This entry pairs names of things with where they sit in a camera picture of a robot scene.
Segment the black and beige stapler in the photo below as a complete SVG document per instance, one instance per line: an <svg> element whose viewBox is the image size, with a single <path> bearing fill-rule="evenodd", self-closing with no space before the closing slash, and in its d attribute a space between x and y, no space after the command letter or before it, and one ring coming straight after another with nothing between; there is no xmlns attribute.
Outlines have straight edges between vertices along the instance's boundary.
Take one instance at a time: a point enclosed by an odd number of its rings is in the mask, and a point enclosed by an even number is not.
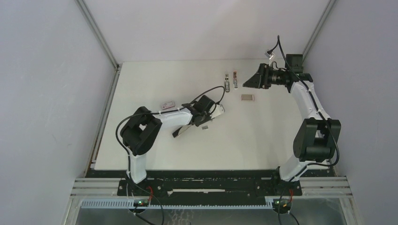
<svg viewBox="0 0 398 225"><path fill-rule="evenodd" d="M174 137L174 138L177 138L177 137L179 137L182 133L184 133L185 131L187 131L189 128L191 128L191 127L199 127L199 125L197 126L197 125L195 125L195 124L188 124L188 125L183 125L183 126L181 126L181 127L179 127L178 129L176 129L173 133L172 133L172 136Z"/></svg>

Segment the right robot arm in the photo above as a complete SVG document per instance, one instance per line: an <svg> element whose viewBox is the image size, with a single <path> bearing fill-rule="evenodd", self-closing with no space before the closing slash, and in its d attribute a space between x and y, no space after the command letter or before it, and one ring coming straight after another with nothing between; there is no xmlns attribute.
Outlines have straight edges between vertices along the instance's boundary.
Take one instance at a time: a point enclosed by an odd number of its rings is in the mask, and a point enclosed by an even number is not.
<svg viewBox="0 0 398 225"><path fill-rule="evenodd" d="M284 86L296 101L302 124L293 140L293 156L278 167L279 177L271 182L272 191L284 195L289 182L298 181L315 166L333 167L339 161L337 141L341 131L339 120L332 119L322 107L311 75L304 72L303 56L287 54L284 68L261 63L256 73L243 83L245 88L269 89Z"/></svg>

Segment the small brown stapler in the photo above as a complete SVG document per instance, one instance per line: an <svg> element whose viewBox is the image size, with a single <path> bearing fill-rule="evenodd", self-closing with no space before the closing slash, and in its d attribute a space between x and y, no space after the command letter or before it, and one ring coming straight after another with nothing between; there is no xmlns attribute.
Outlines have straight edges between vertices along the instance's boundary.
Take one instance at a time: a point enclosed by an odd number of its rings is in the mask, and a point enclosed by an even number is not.
<svg viewBox="0 0 398 225"><path fill-rule="evenodd" d="M224 78L224 88L225 88L225 92L226 92L226 93L230 92L229 74L225 74L225 78Z"/></svg>

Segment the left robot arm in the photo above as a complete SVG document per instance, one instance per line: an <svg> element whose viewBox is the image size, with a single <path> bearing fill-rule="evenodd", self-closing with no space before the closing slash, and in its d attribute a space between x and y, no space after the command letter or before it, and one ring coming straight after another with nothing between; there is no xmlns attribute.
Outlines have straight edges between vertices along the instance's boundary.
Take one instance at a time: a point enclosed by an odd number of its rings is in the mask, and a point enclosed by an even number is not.
<svg viewBox="0 0 398 225"><path fill-rule="evenodd" d="M172 133L176 138L190 127L199 127L224 113L220 102L203 95L199 100L182 104L174 110L152 112L142 106L123 119L115 129L115 138L127 153L129 190L135 195L146 191L146 154L161 130L176 128Z"/></svg>

